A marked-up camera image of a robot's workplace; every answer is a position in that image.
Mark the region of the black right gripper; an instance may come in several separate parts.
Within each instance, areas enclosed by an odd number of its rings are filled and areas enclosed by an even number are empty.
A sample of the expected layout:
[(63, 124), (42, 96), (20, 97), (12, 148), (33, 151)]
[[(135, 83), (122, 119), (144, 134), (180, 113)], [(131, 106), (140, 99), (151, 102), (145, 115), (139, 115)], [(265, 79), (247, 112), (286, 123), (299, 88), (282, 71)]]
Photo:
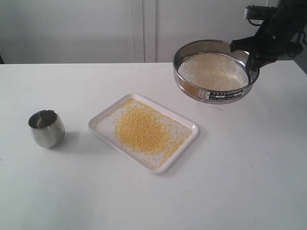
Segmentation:
[(304, 30), (303, 14), (275, 14), (263, 22), (254, 36), (233, 40), (230, 51), (247, 51), (247, 72), (275, 62), (280, 56), (291, 58), (303, 51), (301, 42)]

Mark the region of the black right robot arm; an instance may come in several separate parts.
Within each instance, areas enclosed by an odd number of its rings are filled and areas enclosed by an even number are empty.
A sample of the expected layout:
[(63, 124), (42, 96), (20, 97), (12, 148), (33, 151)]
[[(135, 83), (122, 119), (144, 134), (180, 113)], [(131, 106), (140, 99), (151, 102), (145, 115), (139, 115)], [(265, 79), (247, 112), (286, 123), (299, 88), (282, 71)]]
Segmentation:
[(230, 44), (231, 52), (249, 53), (246, 70), (256, 71), (285, 55), (294, 58), (302, 53), (300, 39), (307, 24), (305, 0), (281, 0), (277, 7), (249, 5), (245, 18), (262, 21), (254, 36)]

